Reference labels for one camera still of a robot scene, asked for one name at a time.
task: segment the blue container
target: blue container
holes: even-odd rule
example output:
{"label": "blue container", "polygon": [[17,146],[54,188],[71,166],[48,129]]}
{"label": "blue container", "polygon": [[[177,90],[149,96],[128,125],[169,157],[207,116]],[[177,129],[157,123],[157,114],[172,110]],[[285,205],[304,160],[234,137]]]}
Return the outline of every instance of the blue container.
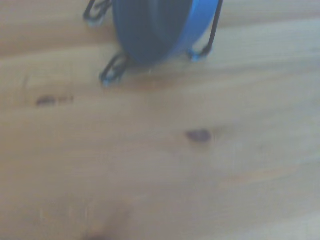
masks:
{"label": "blue container", "polygon": [[[103,71],[104,83],[119,79],[131,63],[150,66],[184,52],[192,60],[205,57],[212,48],[223,4],[223,0],[103,0],[94,6],[95,1],[90,0],[85,20],[100,24],[112,5],[117,37],[125,52]],[[93,8],[98,10],[96,16],[90,13]],[[208,46],[200,53],[193,52],[213,17]]]}
{"label": "blue container", "polygon": [[185,53],[211,23],[218,0],[115,0],[114,24],[123,49],[140,65]]}

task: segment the wooden table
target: wooden table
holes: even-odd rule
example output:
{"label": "wooden table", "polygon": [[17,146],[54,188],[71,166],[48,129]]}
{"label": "wooden table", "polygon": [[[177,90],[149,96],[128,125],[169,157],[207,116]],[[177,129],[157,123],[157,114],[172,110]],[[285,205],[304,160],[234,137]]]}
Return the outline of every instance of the wooden table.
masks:
{"label": "wooden table", "polygon": [[0,239],[320,239],[320,1],[226,0],[206,61],[107,89],[87,3],[0,1]]}

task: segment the black clip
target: black clip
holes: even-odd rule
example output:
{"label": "black clip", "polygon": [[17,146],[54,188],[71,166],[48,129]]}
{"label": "black clip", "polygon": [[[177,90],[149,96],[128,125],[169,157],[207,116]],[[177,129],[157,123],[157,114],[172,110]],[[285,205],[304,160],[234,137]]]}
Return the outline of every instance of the black clip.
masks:
{"label": "black clip", "polygon": [[118,83],[130,65],[131,59],[128,54],[120,53],[112,58],[104,71],[100,74],[103,86]]}
{"label": "black clip", "polygon": [[211,53],[211,50],[215,41],[215,37],[216,37],[216,32],[218,28],[218,23],[219,23],[220,13],[221,13],[223,3],[224,3],[224,0],[219,0],[218,2],[218,6],[216,8],[215,15],[214,15],[210,40],[207,46],[205,46],[201,52],[195,52],[193,49],[189,49],[187,51],[188,57],[192,62],[198,62],[199,60],[206,58]]}
{"label": "black clip", "polygon": [[[104,21],[108,9],[112,6],[111,0],[103,0],[95,5],[96,0],[90,0],[83,14],[84,20],[92,27],[99,26]],[[92,10],[98,11],[94,16],[91,15]]]}

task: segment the wood grain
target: wood grain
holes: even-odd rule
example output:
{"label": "wood grain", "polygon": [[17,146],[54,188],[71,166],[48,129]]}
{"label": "wood grain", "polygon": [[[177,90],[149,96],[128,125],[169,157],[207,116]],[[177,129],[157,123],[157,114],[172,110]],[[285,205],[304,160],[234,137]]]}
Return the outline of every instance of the wood grain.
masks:
{"label": "wood grain", "polygon": [[206,61],[107,89],[87,3],[0,1],[0,239],[319,239],[320,1],[225,0]]}

